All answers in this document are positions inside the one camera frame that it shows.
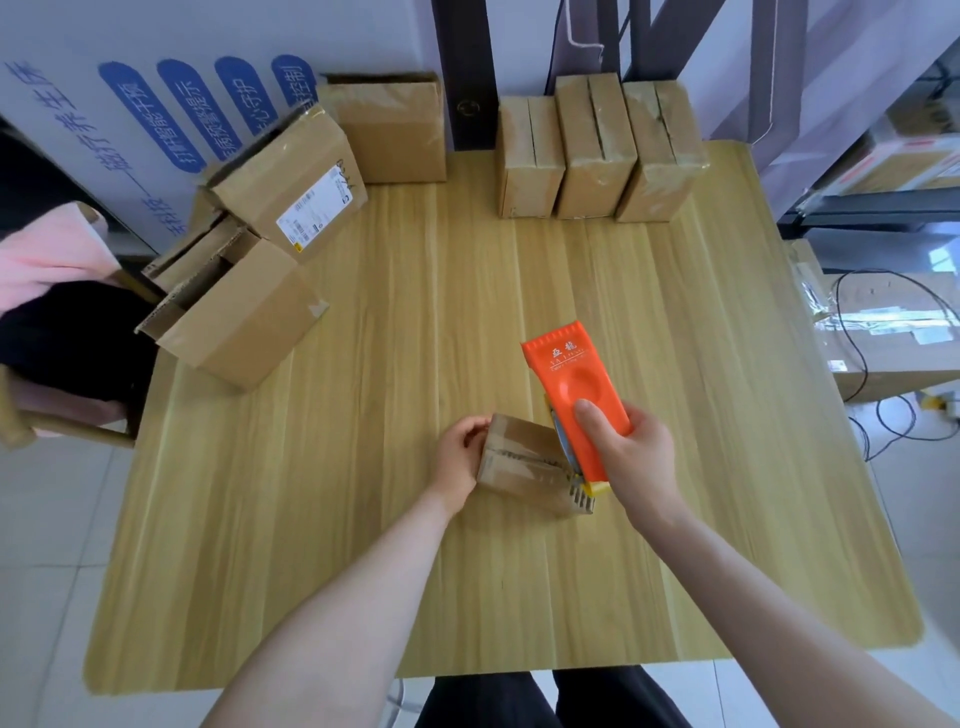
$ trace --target person's left hand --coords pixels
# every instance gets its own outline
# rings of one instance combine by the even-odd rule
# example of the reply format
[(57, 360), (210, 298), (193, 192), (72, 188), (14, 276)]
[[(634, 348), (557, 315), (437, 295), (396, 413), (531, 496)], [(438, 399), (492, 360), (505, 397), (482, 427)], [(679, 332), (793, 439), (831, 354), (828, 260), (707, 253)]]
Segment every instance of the person's left hand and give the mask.
[(487, 442), (491, 417), (471, 415), (458, 420), (440, 436), (437, 463), (428, 491), (438, 494), (450, 518), (464, 507), (477, 484), (480, 456)]

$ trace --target person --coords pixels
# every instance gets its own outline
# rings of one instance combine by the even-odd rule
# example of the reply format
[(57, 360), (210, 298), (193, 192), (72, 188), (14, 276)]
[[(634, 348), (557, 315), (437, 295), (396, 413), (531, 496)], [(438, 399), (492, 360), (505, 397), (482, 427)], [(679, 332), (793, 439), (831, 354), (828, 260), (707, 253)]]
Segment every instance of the person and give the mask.
[[(683, 584), (779, 724), (958, 725), (700, 521), (677, 487), (669, 430), (625, 406), (634, 427), (628, 437), (586, 400), (575, 412), (630, 524)], [(441, 436), (419, 499), (254, 651), (205, 728), (377, 724), (444, 531), (476, 486), (489, 423), (466, 417)], [(557, 670), (555, 678), (555, 714), (529, 673), (438, 678), (418, 726), (687, 725), (641, 667)]]

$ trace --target tile floor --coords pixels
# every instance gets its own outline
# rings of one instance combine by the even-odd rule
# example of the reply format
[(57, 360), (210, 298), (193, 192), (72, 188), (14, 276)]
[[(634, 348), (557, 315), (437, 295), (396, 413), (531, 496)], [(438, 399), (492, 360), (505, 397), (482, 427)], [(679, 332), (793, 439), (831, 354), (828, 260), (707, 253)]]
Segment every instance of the tile floor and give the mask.
[[(894, 428), (908, 415), (898, 400), (881, 405)], [(872, 405), (851, 412), (874, 451), (884, 433)], [(925, 412), (914, 434), (950, 425)], [(0, 726), (112, 728), (198, 725), (218, 692), (93, 697), (81, 670), (131, 463), (128, 450), (59, 438), (15, 452), (0, 450)], [(960, 437), (901, 441), (871, 463), (904, 561), (924, 606), (920, 644), (876, 657), (960, 718)], [(648, 667), (695, 728), (774, 725), (732, 660)], [(551, 703), (549, 672), (535, 675)], [(406, 702), (422, 704), (432, 679), (408, 680)], [(384, 708), (384, 718), (390, 714)], [(413, 726), (401, 713), (397, 726)]]

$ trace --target wood grain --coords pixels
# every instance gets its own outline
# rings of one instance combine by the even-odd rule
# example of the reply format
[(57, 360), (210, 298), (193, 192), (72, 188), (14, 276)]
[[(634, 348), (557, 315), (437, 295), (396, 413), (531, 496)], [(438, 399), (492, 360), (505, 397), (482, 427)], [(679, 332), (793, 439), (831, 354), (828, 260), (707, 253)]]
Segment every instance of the wood grain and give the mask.
[[(255, 392), (160, 355), (87, 652), (97, 693), (222, 687), (416, 497), (468, 412), (548, 424), (519, 342), (580, 318), (623, 397), (673, 429), (681, 488), (865, 647), (922, 623), (745, 147), (667, 224), (500, 220), (493, 160), (371, 188), (309, 266), (331, 307)], [(557, 521), (478, 492), (401, 675), (726, 651), (607, 494)]]

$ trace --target black cloth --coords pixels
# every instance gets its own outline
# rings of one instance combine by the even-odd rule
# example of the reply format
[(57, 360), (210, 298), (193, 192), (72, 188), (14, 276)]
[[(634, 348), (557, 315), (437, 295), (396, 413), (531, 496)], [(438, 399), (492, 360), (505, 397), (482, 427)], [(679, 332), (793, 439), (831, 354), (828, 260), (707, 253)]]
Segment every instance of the black cloth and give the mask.
[(0, 364), (36, 384), (141, 406), (156, 344), (133, 333), (153, 307), (95, 280), (57, 283), (0, 316)]
[(640, 666), (553, 671), (557, 713), (529, 672), (438, 677), (417, 728), (690, 728)]

